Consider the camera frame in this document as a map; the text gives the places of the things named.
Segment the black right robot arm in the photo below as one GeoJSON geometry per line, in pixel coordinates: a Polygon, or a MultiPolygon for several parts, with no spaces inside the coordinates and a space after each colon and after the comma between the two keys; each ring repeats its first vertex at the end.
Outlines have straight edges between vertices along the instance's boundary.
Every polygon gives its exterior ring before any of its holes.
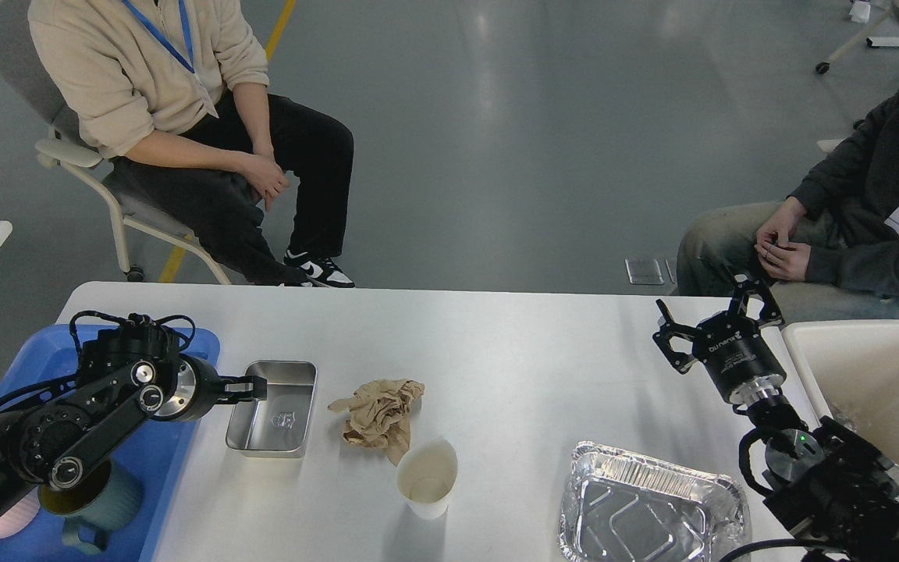
{"type": "Polygon", "coordinates": [[[823,416],[811,429],[784,395],[786,374],[761,330],[784,317],[767,283],[734,277],[726,310],[695,326],[678,323],[657,300],[652,338],[685,374],[702,364],[725,404],[752,429],[738,444],[747,486],[788,530],[786,539],[755,542],[724,556],[777,547],[803,548],[806,561],[899,561],[899,485],[893,462],[859,434],[823,416]]]}

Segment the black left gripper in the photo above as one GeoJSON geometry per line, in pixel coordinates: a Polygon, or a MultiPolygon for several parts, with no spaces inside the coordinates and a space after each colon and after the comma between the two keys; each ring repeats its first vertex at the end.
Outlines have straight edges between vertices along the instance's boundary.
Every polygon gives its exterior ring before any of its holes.
{"type": "Polygon", "coordinates": [[[268,397],[268,382],[258,375],[220,377],[209,361],[182,355],[177,385],[171,397],[157,410],[158,422],[192,422],[220,403],[261,401],[268,397]]]}

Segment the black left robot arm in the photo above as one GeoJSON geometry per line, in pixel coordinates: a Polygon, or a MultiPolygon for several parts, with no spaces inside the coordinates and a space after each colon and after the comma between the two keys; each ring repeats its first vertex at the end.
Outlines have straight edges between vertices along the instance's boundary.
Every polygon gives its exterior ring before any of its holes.
{"type": "Polygon", "coordinates": [[[193,336],[171,317],[125,318],[81,311],[111,322],[93,340],[69,333],[77,370],[0,397],[0,517],[35,486],[74,489],[146,422],[192,422],[214,406],[267,398],[257,375],[221,376],[186,354],[193,336]]]}

